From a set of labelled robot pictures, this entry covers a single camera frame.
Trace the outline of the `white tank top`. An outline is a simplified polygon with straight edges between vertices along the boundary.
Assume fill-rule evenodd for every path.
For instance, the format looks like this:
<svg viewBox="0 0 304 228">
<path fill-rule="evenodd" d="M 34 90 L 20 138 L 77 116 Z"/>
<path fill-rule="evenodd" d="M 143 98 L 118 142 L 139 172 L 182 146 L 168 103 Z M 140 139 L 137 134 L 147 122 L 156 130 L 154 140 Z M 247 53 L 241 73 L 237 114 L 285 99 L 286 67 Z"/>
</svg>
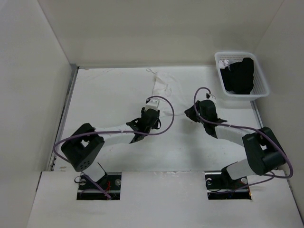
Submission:
<svg viewBox="0 0 304 228">
<path fill-rule="evenodd" d="M 153 71 L 150 68 L 147 68 L 146 71 L 152 73 L 155 79 L 152 95 L 169 100 L 174 108 L 175 116 L 184 115 L 188 103 L 184 97 L 180 81 L 167 72 Z"/>
</svg>

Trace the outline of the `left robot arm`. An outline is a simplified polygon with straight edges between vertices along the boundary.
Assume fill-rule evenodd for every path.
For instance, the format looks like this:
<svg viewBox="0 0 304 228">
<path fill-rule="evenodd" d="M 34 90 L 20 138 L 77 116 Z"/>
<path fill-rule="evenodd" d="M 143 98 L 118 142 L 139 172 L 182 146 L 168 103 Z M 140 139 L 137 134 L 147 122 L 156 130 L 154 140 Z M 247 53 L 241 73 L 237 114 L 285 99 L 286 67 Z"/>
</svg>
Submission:
<svg viewBox="0 0 304 228">
<path fill-rule="evenodd" d="M 104 129 L 118 133 L 92 134 L 74 138 L 64 142 L 61 151 L 75 171 L 85 173 L 95 189 L 102 189 L 106 185 L 107 178 L 96 159 L 100 150 L 107 146 L 131 144 L 143 140 L 145 136 L 141 133 L 150 133 L 152 129 L 158 129 L 159 116 L 159 110 L 142 108 L 141 117 L 118 127 Z"/>
</svg>

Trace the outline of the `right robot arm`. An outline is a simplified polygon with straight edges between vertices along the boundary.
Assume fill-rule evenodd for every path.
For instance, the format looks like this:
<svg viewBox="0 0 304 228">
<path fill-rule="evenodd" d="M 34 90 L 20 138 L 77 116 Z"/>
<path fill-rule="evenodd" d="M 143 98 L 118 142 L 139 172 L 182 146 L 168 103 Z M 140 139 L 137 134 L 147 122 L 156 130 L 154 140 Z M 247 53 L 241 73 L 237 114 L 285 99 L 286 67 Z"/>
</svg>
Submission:
<svg viewBox="0 0 304 228">
<path fill-rule="evenodd" d="M 245 159 L 221 169 L 216 183 L 223 189 L 240 188 L 242 178 L 266 175 L 287 163 L 285 152 L 268 127 L 252 130 L 232 127 L 226 120 L 218 118 L 216 106 L 211 100 L 197 101 L 184 113 L 192 121 L 201 123 L 205 132 L 213 138 L 227 140 L 244 148 Z"/>
</svg>

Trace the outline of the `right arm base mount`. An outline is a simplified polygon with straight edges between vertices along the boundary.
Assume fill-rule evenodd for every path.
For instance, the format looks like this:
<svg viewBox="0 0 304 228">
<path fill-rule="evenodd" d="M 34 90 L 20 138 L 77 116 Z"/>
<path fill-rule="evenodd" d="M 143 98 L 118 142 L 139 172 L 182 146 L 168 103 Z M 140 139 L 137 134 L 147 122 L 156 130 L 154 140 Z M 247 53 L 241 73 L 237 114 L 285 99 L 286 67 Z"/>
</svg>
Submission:
<svg viewBox="0 0 304 228">
<path fill-rule="evenodd" d="M 209 200 L 251 200 L 247 178 L 225 181 L 220 173 L 205 174 L 207 197 Z"/>
</svg>

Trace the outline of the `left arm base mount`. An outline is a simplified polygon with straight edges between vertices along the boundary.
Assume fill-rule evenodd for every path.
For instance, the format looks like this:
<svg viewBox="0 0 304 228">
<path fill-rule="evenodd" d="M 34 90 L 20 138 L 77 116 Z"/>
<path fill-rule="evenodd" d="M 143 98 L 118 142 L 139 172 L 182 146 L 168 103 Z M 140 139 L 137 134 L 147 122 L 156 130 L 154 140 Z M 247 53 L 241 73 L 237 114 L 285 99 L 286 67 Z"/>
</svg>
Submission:
<svg viewBox="0 0 304 228">
<path fill-rule="evenodd" d="M 110 197 L 107 197 L 100 189 L 88 180 L 84 175 L 74 178 L 74 183 L 78 185 L 77 200 L 119 200 L 121 195 L 121 173 L 107 173 L 100 180 L 96 181 Z"/>
</svg>

